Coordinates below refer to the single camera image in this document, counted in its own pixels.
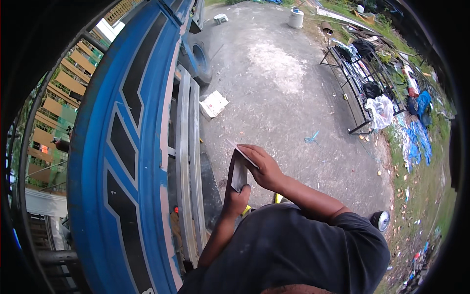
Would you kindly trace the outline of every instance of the person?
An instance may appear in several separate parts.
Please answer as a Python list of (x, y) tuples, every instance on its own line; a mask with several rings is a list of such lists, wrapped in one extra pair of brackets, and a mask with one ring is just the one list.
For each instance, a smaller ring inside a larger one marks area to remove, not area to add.
[(247, 215), (251, 188), (232, 187), (230, 163), (224, 205), (179, 294), (373, 293), (385, 274), (390, 252), (377, 228), (340, 201), (284, 175), (264, 149), (239, 144), (259, 168), (255, 181), (291, 203), (270, 204)]

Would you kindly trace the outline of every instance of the paint can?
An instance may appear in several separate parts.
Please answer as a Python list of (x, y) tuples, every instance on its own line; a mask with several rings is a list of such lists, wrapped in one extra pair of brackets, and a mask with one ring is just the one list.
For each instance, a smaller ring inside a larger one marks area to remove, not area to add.
[(377, 211), (369, 218), (370, 223), (379, 231), (383, 232), (390, 223), (390, 213), (388, 211)]

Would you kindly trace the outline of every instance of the white bucket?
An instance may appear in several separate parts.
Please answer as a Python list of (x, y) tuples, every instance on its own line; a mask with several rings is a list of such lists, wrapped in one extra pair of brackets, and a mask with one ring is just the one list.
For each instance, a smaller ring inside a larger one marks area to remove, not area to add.
[(287, 25), (294, 29), (301, 29), (303, 22), (304, 22), (304, 13), (301, 10), (299, 10), (298, 12), (294, 12), (294, 10), (291, 9), (289, 22), (287, 22)]

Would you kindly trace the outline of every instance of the blue tarp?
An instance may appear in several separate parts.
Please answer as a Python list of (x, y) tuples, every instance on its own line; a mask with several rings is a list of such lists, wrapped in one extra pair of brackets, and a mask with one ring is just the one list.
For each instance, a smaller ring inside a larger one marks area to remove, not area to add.
[(409, 128), (405, 129), (410, 138), (408, 162), (419, 164), (421, 162), (421, 154), (426, 158), (426, 164), (431, 163), (432, 150), (429, 142), (428, 131), (420, 121), (412, 121)]

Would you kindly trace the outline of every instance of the building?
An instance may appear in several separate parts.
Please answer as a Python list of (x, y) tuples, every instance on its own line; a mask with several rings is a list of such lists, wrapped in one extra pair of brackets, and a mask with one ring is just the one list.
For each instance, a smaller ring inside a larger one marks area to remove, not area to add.
[[(109, 47), (123, 26), (121, 24), (115, 30), (102, 19), (90, 33)], [(65, 196), (68, 148), (60, 148), (62, 143), (54, 141), (70, 142), (81, 98), (102, 57), (102, 52), (82, 39), (67, 53), (54, 72), (35, 115), (27, 151), (27, 191), (31, 189)]]

